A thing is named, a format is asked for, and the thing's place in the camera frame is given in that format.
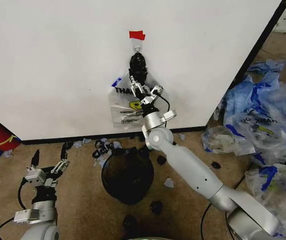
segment black object on floor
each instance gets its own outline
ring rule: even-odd
[[[163,204],[161,201],[153,201],[150,207],[152,213],[158,216],[162,212]]]
[[[213,168],[215,168],[215,169],[220,169],[222,166],[218,163],[218,162],[216,162],[216,161],[214,161],[214,162],[212,162],[212,166],[213,166]]]
[[[141,142],[144,142],[144,141],[145,141],[145,137],[144,137],[143,134],[140,134],[140,135],[139,135],[139,140],[140,140]]]
[[[166,161],[167,161],[167,159],[164,156],[158,155],[157,162],[159,165],[164,165]]]
[[[68,141],[68,142],[66,142],[64,144],[65,144],[65,149],[69,150],[73,146],[74,142],[73,141]]]
[[[154,179],[154,168],[148,151],[137,148],[114,149],[102,169],[105,190],[125,204],[143,199]]]
[[[125,216],[123,226],[126,231],[126,235],[122,240],[134,239],[139,237],[138,222],[131,214]]]

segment cable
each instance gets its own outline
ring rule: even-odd
[[[208,204],[207,208],[205,209],[203,216],[202,216],[202,220],[201,220],[201,238],[202,240],[204,240],[204,235],[203,235],[203,222],[206,216],[206,213],[208,212],[208,210],[210,209],[210,207],[212,206],[212,204]]]
[[[22,181],[21,181],[21,184],[18,188],[18,191],[17,191],[17,200],[18,200],[18,203],[19,205],[25,210],[26,207],[24,206],[23,202],[22,202],[22,199],[21,199],[21,190],[22,190],[22,187],[24,186],[24,184],[27,183],[27,180],[23,177],[22,178]]]
[[[171,108],[171,105],[169,104],[169,102],[164,97],[162,97],[159,93],[156,93],[155,95],[159,96],[162,100],[164,100],[167,103],[168,105],[167,111],[169,111],[169,109]]]
[[[23,177],[22,178],[22,181],[21,181],[21,184],[19,185],[19,188],[18,188],[18,191],[17,191],[17,200],[18,200],[18,203],[19,205],[25,210],[26,207],[24,206],[23,202],[22,202],[22,199],[21,199],[21,190],[22,190],[22,187],[24,186],[24,184],[27,183],[27,180]],[[14,218],[10,218],[9,220],[3,222],[1,225],[0,225],[0,229],[2,227],[4,227],[6,224],[8,224],[9,222],[13,221]]]
[[[246,171],[248,171],[249,169],[251,169],[253,163],[251,163],[249,166],[248,166],[248,169]],[[242,183],[242,181],[245,179],[245,174],[242,176],[242,178],[237,182],[237,184],[235,185],[234,189],[238,188],[239,185]],[[205,219],[205,216],[206,216],[206,213],[208,212],[209,208],[212,206],[212,204],[210,203],[207,208],[205,209],[204,213],[203,213],[203,216],[202,216],[202,220],[201,220],[201,238],[202,240],[204,240],[204,236],[203,236],[203,222],[204,222],[204,219]],[[233,237],[233,234],[232,234],[232,231],[230,230],[230,227],[228,226],[227,224],[227,212],[225,212],[225,221],[226,221],[226,225],[227,225],[227,228],[228,228],[228,231],[232,237],[233,240],[234,237]]]
[[[9,220],[3,222],[3,223],[0,225],[0,229],[1,229],[3,226],[5,226],[6,224],[8,224],[9,222],[13,221],[13,220],[14,220],[14,218],[12,217],[12,218],[10,218]]]

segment blue plastic bag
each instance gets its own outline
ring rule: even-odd
[[[259,74],[266,74],[269,72],[280,72],[284,69],[286,61],[284,59],[272,60],[267,59],[266,61],[258,61],[254,65],[248,68],[248,72],[257,72]]]

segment baseboard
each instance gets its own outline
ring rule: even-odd
[[[185,132],[199,132],[206,129],[206,126],[195,126],[195,127],[183,127],[183,128],[174,128],[171,129],[173,133],[185,133]],[[107,139],[118,139],[118,138],[129,138],[129,137],[138,137],[143,136],[142,132],[136,131],[136,132],[126,132],[126,133],[113,133],[113,134],[104,134],[104,135],[89,135],[89,136],[74,136],[74,137],[61,137],[61,138],[46,138],[46,139],[34,139],[34,140],[23,140],[21,141],[24,145],[32,145],[32,144],[52,144],[52,143],[64,143],[64,142],[75,142],[75,141],[81,141],[83,138],[86,139],[101,139],[101,138],[107,138]]]

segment black plastic piece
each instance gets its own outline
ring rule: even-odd
[[[104,145],[104,143],[101,140],[96,140],[95,142],[95,147],[98,149],[100,149],[102,146]]]
[[[74,142],[73,141],[68,141],[65,143],[65,149],[69,150],[73,146]]]
[[[218,162],[216,162],[216,161],[214,161],[214,162],[212,162],[212,166],[213,166],[213,168],[215,168],[215,169],[220,169],[222,166],[218,163]]]
[[[153,201],[150,205],[150,208],[152,213],[158,216],[162,212],[163,204],[161,201]]]
[[[166,161],[167,161],[167,159],[164,156],[162,156],[162,155],[159,155],[157,157],[157,162],[158,162],[159,165],[164,165]]]
[[[100,156],[101,156],[101,153],[98,149],[92,153],[92,157],[95,159],[99,158]]]
[[[36,186],[36,197],[33,198],[32,204],[42,201],[56,201],[57,196],[55,195],[55,188],[52,187],[44,187],[44,186]]]
[[[32,157],[31,165],[34,167],[38,166],[39,163],[39,149],[36,150],[34,156]]]
[[[140,142],[144,142],[144,141],[145,141],[145,137],[144,137],[143,134],[140,134],[140,135],[139,135],[139,141],[140,141]]]

